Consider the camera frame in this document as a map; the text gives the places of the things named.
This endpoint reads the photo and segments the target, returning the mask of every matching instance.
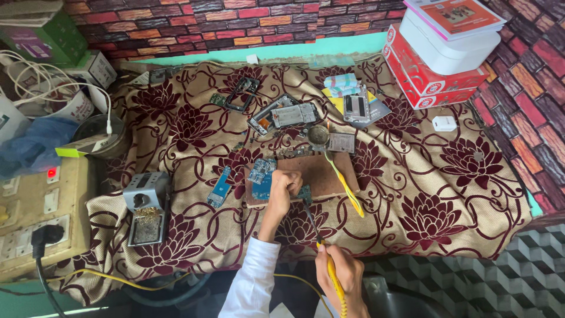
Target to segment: white sleeve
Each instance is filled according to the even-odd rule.
[[[280,247],[280,243],[250,238],[244,264],[233,279],[218,318],[269,317]]]

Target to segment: white box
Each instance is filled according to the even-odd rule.
[[[83,67],[65,68],[65,73],[85,79],[92,84],[106,89],[118,74],[99,50],[91,50],[91,55]]]
[[[446,41],[410,8],[406,9],[399,32],[424,63],[441,75],[478,68],[500,43],[497,32]]]
[[[457,128],[457,122],[453,116],[435,116],[432,124],[436,131],[454,131]]]

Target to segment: booklet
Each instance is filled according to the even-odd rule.
[[[506,20],[476,0],[404,0],[446,41],[502,29]]]

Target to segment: person's right hand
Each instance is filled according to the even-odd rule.
[[[331,255],[336,265],[337,279],[340,280],[341,287],[345,293],[345,303],[347,305],[347,318],[370,318],[367,306],[361,298],[361,288],[363,286],[363,262],[354,259],[344,253],[338,245],[324,246],[318,248],[316,257],[316,276],[318,284],[331,304],[341,312],[341,302],[337,297],[336,289],[333,287],[332,279],[328,273],[328,258]]]

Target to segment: green box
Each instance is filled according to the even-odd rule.
[[[62,10],[37,27],[32,26],[32,23],[26,25],[25,19],[10,23],[2,21],[2,18],[4,17],[0,17],[0,38],[13,51],[30,61],[58,67],[76,67],[88,46],[74,22]]]

